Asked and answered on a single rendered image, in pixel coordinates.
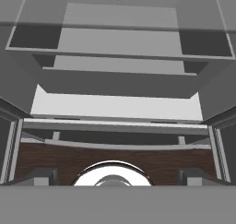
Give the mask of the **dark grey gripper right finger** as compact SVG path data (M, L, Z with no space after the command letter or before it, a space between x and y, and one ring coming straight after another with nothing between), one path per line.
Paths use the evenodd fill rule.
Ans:
M179 185L216 186L216 185L230 185L230 183L220 179L210 178L204 171L198 168L180 168Z

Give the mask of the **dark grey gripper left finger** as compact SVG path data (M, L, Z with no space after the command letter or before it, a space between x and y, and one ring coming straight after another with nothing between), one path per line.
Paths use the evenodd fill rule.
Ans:
M58 184L57 169L39 168L29 175L13 182L14 185L26 186L52 186Z

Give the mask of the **grey fridge door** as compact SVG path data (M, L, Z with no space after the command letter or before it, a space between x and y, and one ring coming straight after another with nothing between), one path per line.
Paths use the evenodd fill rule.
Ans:
M217 178L236 185L236 106L204 121Z
M14 179L22 124L20 111L0 99L0 184Z

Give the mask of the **grey fridge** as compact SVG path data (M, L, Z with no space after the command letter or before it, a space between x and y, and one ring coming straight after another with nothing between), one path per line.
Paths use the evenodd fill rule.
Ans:
M234 26L236 0L219 0L224 19ZM54 133L114 132L208 135L204 121L236 106L236 59L177 60L59 55L12 50L13 26L0 23L0 99L23 119L21 136L52 139ZM55 57L57 70L184 75L184 62L206 62L196 76L191 98L126 97L49 93L44 69L34 55Z

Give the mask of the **grey fridge shelf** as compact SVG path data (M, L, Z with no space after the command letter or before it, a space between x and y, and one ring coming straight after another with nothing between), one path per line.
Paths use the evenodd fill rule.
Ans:
M55 57L34 55L41 68L46 64L44 90L49 93L86 94L126 97L191 98L196 76L207 66L206 62L184 62L184 75L140 73L90 72L57 70Z

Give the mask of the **clear glass fridge shelf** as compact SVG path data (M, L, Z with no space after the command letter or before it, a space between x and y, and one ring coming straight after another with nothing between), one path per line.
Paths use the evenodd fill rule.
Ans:
M236 59L219 0L0 0L0 23L23 52Z

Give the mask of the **dark wood drawer front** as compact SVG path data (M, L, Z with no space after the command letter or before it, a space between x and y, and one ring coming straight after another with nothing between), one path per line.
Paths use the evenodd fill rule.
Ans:
M60 184L69 185L88 166L104 160L134 164L155 185L175 185L180 168L200 168L211 178L217 177L210 149L119 151L34 143L19 145L15 177L25 177L37 168L56 168Z

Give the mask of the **white round black-rimmed object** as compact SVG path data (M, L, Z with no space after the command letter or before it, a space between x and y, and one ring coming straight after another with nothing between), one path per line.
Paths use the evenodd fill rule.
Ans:
M151 179L137 166L120 160L104 160L84 169L72 186L153 186Z

